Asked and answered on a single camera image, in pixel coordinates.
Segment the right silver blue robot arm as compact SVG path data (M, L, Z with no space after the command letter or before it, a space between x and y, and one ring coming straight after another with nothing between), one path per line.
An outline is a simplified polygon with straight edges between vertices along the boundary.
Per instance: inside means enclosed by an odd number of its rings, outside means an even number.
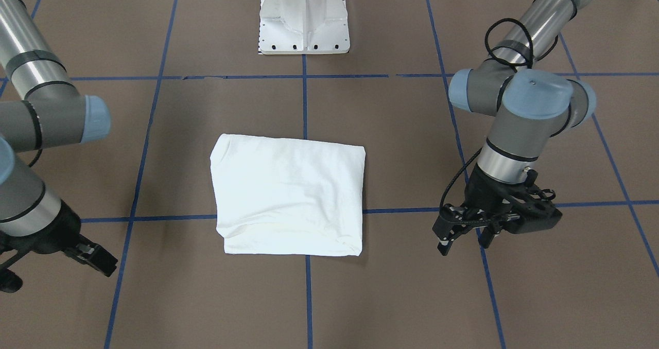
M2 102L2 251L17 252L2 277L30 252L59 251L111 276L117 258L80 233L80 217L18 156L104 139L109 108L74 86L23 0L1 0L1 15L2 69L20 97Z

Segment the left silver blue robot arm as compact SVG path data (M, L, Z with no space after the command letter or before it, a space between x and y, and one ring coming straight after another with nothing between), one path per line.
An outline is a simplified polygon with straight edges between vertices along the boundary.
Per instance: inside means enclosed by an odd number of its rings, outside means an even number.
M501 232L525 234L553 229L562 213L555 192L536 185L534 166L552 136L576 128L596 109L586 82L536 69L558 35L594 0L534 0L521 19L504 18L513 28L496 45L484 40L487 58L462 69L448 86L452 106L494 117L484 145L470 159L475 167L459 206L440 201L432 229L440 254L460 236L480 229L489 248Z

